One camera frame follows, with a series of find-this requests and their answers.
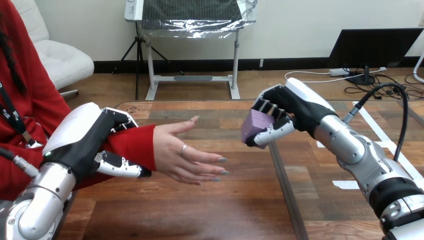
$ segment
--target silver robotic arm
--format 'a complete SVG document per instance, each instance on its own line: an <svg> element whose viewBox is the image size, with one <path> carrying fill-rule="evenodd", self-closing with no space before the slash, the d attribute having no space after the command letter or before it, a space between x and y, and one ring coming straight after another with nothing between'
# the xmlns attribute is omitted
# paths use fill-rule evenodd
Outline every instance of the silver robotic arm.
<svg viewBox="0 0 424 240"><path fill-rule="evenodd" d="M32 181L6 212L6 240L49 240L76 185L95 172L118 177L150 177L151 171L112 152L98 152L110 134L138 127L133 118L112 108L87 103L72 111L43 148L37 169L20 156L0 149Z"/></svg>
<svg viewBox="0 0 424 240"><path fill-rule="evenodd" d="M387 158L378 144L348 125L357 109L341 120L322 97L290 78L285 86L276 85L263 91L252 110L270 113L274 121L263 131L248 136L245 141L248 146L268 144L295 129L307 131L354 176L380 220L383 240L424 239L423 189L397 162Z"/></svg>

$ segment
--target black lanyard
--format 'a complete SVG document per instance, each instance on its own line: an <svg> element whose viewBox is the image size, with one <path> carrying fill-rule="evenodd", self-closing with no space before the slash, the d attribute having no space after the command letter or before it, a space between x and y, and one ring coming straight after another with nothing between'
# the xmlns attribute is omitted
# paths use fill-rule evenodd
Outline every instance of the black lanyard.
<svg viewBox="0 0 424 240"><path fill-rule="evenodd" d="M21 134L26 142L31 146L36 142L28 133L27 128L25 127L24 121L21 116L19 116L18 111L16 111L15 106L12 104L12 100L0 82L0 94L3 97L4 103L6 103L7 109L0 103L0 112L3 118L15 129L16 132Z"/></svg>

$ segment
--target human hand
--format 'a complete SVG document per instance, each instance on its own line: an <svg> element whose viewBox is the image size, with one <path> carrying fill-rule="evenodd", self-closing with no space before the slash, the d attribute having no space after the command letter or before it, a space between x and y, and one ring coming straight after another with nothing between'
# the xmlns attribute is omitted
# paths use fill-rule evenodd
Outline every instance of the human hand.
<svg viewBox="0 0 424 240"><path fill-rule="evenodd" d="M194 128L199 116L189 121L159 125L153 132L153 152L156 170L172 179L184 183L200 185L201 182L219 182L217 175L229 175L225 168L211 163L223 163L227 159L221 155L207 153L186 146L175 135Z"/></svg>

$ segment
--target red sweater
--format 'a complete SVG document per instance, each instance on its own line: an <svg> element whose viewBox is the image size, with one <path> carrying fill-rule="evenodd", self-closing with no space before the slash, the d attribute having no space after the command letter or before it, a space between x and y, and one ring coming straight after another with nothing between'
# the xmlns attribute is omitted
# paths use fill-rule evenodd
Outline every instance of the red sweater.
<svg viewBox="0 0 424 240"><path fill-rule="evenodd" d="M27 92L15 87L3 52L0 51L0 82L10 96L27 131L37 142L45 145L65 116L71 111L44 69L18 11L10 0L0 0L0 31L9 38L15 68L26 85ZM156 170L153 153L154 125L131 128L111 135L101 149L123 156L152 171ZM43 147L25 148L23 137L0 117L0 148L12 151L36 166L43 161ZM78 188L111 178L97 173ZM25 189L30 178L11 161L0 157L0 200L14 200Z"/></svg>

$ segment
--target white cable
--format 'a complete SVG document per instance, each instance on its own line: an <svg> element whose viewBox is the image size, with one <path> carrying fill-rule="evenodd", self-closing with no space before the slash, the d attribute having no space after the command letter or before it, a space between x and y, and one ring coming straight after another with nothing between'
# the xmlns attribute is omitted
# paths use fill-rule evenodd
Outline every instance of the white cable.
<svg viewBox="0 0 424 240"><path fill-rule="evenodd" d="M284 78L287 80L287 75L289 74L295 74L295 73L301 73L301 74L317 74L317 75L330 75L329 72L312 72L312 71L291 71L284 75Z"/></svg>
<svg viewBox="0 0 424 240"><path fill-rule="evenodd" d="M386 70L387 70L387 68L380 67L379 70L377 70L377 71L370 71L369 73L370 74L374 74L374 73L383 72L383 71L386 71ZM362 74L355 75L355 76L348 76L348 77L343 77L343 78L334 79L334 80L328 80L328 81L302 81L302 83L305 83L305 84L324 84L324 83L331 83L331 82L337 82L337 81L341 81L341 80L345 80L345 79L355 78L355 77L359 77L359 76L362 76L362 75L364 75L364 74L362 73Z"/></svg>
<svg viewBox="0 0 424 240"><path fill-rule="evenodd" d="M420 77L417 75L418 68L420 67L420 65L421 65L421 63L423 62L423 60L424 60L424 52L422 53L421 57L419 58L418 62L416 63L416 66L415 66L415 68L413 69L413 72L412 72L412 73L413 73L413 76L415 77L415 79L416 79L417 81L419 81L419 82L421 82L421 83L423 83L423 84L424 84L424 79L420 78Z"/></svg>

